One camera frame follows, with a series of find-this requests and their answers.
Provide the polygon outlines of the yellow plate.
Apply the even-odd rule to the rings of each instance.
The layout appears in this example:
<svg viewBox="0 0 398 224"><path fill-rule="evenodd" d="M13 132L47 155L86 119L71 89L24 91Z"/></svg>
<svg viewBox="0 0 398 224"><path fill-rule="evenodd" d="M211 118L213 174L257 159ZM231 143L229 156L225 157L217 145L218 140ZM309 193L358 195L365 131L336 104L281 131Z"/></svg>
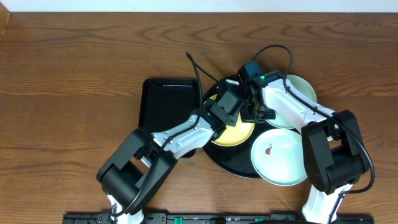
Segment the yellow plate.
<svg viewBox="0 0 398 224"><path fill-rule="evenodd" d="M223 147L237 146L250 137L254 131L254 127L254 123L242 122L241 115L239 114L236 125L227 125L223 134L215 141L212 141L212 143Z"/></svg>

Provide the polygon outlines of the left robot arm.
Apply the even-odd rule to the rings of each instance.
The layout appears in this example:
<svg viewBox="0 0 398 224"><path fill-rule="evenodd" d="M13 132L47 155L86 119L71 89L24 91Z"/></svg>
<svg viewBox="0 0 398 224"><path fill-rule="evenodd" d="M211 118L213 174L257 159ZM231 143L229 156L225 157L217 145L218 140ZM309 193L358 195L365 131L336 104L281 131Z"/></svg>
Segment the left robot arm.
<svg viewBox="0 0 398 224"><path fill-rule="evenodd" d="M244 104L245 87L234 80L218 84L216 99L208 99L178 126L156 133L134 130L96 175L111 201L110 217L139 223L145 205L154 197L178 159L218 139L234 126Z"/></svg>

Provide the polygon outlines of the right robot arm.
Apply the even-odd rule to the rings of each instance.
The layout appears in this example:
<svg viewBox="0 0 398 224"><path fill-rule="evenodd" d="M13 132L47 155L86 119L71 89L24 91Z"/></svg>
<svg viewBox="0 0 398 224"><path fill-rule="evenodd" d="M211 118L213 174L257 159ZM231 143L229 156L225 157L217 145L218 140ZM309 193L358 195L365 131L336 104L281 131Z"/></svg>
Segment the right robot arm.
<svg viewBox="0 0 398 224"><path fill-rule="evenodd" d="M273 110L290 123L287 129L273 128L255 138L250 147L255 171L279 186L308 179L312 186L302 208L305 221L335 221L343 197L364 173L374 170L355 115L319 105L289 79L248 79L243 91L250 106Z"/></svg>

